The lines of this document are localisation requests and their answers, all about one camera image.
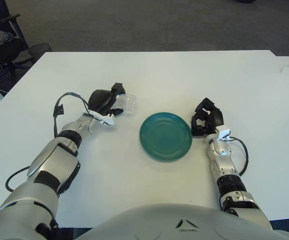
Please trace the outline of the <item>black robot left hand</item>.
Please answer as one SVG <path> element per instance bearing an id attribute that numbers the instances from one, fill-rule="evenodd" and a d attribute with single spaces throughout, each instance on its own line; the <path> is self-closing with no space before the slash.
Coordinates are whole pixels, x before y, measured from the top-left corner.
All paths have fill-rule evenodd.
<path id="1" fill-rule="evenodd" d="M 88 110 L 99 113 L 102 116 L 113 114 L 118 116 L 124 112 L 122 108 L 115 107 L 112 109 L 117 100 L 117 96 L 125 94 L 122 83 L 116 82 L 111 90 L 97 89 L 88 100 Z"/>

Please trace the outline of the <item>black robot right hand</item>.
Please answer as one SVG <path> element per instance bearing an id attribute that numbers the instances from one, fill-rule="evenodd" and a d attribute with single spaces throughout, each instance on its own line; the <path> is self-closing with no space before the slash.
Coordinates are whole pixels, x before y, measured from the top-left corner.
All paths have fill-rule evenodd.
<path id="1" fill-rule="evenodd" d="M 223 114 L 215 104 L 204 98 L 191 117 L 191 134 L 194 137 L 216 133 L 216 127 L 224 125 Z"/>

